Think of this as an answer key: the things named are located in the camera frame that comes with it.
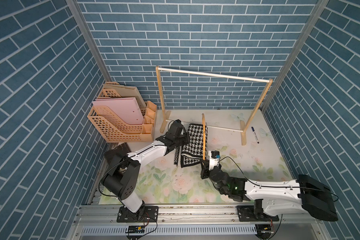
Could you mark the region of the black white houndstooth scarf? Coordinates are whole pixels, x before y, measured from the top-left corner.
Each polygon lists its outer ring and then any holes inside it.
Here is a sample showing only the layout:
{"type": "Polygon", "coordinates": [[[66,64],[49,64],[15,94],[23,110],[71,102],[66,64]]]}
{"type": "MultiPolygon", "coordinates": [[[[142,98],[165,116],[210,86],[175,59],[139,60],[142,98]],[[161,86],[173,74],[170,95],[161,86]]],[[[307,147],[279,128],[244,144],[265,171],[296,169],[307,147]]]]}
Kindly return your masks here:
{"type": "Polygon", "coordinates": [[[203,125],[190,124],[187,131],[190,143],[175,149],[174,165],[182,168],[198,165],[203,159],[203,125]]]}

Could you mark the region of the wooden clothes hanger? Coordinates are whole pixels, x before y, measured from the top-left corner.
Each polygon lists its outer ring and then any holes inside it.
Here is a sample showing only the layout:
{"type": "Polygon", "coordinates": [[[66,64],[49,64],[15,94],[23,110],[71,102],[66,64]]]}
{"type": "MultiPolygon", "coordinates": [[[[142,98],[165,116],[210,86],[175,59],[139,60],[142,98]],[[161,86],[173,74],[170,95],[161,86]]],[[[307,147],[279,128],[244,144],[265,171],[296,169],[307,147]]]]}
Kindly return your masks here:
{"type": "Polygon", "coordinates": [[[205,119],[205,115],[204,115],[204,113],[202,114],[202,125],[203,125],[203,161],[205,161],[206,160],[206,151],[207,151],[207,147],[206,147],[206,145],[207,145],[207,140],[206,140],[206,138],[207,138],[207,134],[206,134],[206,119],[205,119]]]}

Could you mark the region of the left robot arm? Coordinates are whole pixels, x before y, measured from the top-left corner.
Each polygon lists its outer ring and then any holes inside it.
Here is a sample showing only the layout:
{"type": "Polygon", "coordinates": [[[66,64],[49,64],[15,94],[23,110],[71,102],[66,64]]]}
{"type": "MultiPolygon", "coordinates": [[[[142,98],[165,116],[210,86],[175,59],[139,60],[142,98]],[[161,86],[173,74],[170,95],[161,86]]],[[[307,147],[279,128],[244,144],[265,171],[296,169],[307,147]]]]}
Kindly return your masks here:
{"type": "Polygon", "coordinates": [[[189,143],[190,137],[181,120],[175,120],[165,135],[156,138],[149,146],[121,158],[115,157],[99,185],[103,185],[131,213],[135,214],[145,205],[135,193],[140,168],[189,143]]]}

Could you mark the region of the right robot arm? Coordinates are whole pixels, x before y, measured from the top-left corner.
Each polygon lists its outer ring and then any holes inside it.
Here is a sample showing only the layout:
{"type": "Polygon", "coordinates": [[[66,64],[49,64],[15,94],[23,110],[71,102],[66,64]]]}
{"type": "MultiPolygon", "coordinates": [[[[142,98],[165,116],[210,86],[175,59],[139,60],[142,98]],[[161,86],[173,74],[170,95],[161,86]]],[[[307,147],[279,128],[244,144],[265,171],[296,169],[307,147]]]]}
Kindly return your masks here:
{"type": "Polygon", "coordinates": [[[231,177],[217,159],[201,161],[202,179],[210,179],[214,188],[236,202],[254,201],[254,217],[268,219],[282,214],[309,214],[315,219],[336,222],[334,194],[329,186],[299,175],[286,182],[259,182],[231,177]]]}

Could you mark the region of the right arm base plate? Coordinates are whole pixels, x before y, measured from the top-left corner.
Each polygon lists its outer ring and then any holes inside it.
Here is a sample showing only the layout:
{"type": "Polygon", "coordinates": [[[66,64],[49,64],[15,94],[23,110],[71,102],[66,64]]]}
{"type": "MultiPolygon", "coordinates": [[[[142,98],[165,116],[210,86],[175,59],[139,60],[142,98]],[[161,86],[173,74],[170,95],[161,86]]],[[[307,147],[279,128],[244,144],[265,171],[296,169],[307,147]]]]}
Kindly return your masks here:
{"type": "Polygon", "coordinates": [[[263,212],[262,208],[255,206],[237,206],[240,222],[278,222],[278,216],[272,217],[263,212]]]}

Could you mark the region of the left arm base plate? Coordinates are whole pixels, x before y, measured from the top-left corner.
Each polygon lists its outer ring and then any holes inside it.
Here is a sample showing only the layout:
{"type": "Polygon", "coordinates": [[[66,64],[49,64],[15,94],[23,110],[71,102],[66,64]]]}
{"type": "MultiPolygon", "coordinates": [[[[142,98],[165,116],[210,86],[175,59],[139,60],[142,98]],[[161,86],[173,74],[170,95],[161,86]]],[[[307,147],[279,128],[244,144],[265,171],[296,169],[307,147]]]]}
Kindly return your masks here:
{"type": "Polygon", "coordinates": [[[127,207],[119,209],[118,223],[142,223],[147,221],[156,221],[158,219],[158,206],[142,205],[136,213],[130,211],[127,207]]]}

